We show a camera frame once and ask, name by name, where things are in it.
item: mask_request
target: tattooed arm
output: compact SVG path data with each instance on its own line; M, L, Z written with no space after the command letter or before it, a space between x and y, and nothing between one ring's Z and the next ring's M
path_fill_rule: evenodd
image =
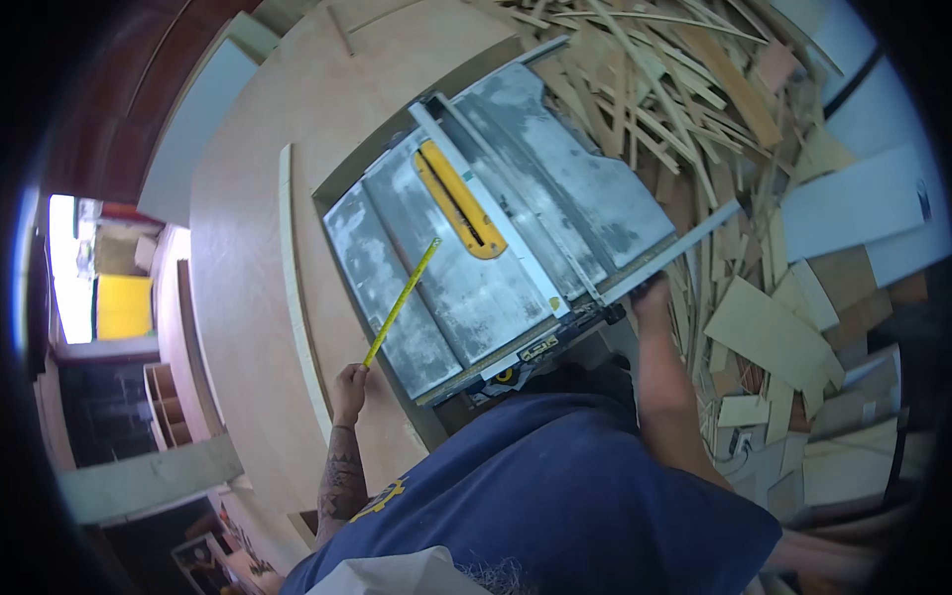
M367 505L367 484L357 447L357 414L364 406L367 369L360 364L344 368L334 382L330 406L334 427L327 441L327 464L318 495L318 527L314 551L320 549L347 521Z

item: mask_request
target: plywood board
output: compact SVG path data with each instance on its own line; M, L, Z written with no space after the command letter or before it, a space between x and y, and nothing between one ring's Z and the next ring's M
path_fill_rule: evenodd
M766 424L769 415L770 404L760 395L724 397L721 400L717 426L757 426Z
M349 39L354 56L325 7L309 12L281 40L280 60L267 60L235 100L193 178L192 289L208 371L255 494L280 512L313 509L327 455L288 314L281 149L294 144L300 291L326 386L369 342L312 193L340 196L379 156L375 131L420 93L452 95L521 51L511 29L455 0L422 0ZM441 432L446 438L432 410L398 395L376 364L356 431L369 493L426 457Z
M191 177L205 145L258 69L226 39L195 78L159 141L139 195L139 212L188 227Z
M810 506L831 505L883 493L896 450L896 418L845 435L806 445L803 499Z
M866 248L856 246L807 261L833 309L842 312L877 289Z
M781 207L788 262L921 226L921 178L916 151L903 146L795 188Z
M840 312L840 323L823 334L834 349L848 347L892 314L889 292L877 289Z
M829 352L816 331L741 278L731 282L704 334L794 388L810 381Z

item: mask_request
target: electrical outlet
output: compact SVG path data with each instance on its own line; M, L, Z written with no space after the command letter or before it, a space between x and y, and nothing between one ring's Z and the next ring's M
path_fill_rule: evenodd
M753 450L753 446L750 445L751 439L753 439L753 432L745 432L741 434L741 437L737 441L737 449L740 452L743 452L746 448Z

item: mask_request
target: person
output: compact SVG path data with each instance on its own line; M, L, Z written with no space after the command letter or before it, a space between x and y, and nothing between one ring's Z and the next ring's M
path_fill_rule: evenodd
M373 501L354 433L367 369L346 367L330 393L316 551L282 593L742 592L782 531L707 457L668 300L664 276L632 300L637 416L624 358L601 371L556 370ZM610 380L622 377L627 395ZM430 575L442 587L421 590ZM480 590L453 583L464 577Z

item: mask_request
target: yellow object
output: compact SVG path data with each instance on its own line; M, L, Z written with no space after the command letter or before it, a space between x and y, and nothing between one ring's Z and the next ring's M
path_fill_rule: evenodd
M469 253L482 260L502 254L508 246L506 240L436 144L425 141L413 155L413 162L426 189Z
M96 289L96 339L128 339L152 331L152 280L105 275Z
M417 265L417 267L413 270L413 274L410 275L410 279L404 286L404 290L400 292L400 297L397 298L396 303L390 309L390 313L387 315L384 325L380 327L379 331L377 331L377 338L373 340L373 345L370 346L370 351L367 352L367 357L364 358L364 366L370 367L370 362L373 361L373 356L377 355L380 345L383 344L384 339L387 337L387 332L390 330L390 326L393 325L393 321L397 319L397 314L400 313L400 308L404 306L404 302L407 300L410 292L414 287L416 287L417 281L420 281L420 275L423 274L426 265L429 264L429 259L433 258L433 252L435 252L436 248L439 248L442 243L443 240L440 238L433 238L433 241L429 243L429 248L427 248L426 252L423 253L423 258L420 259L420 264Z

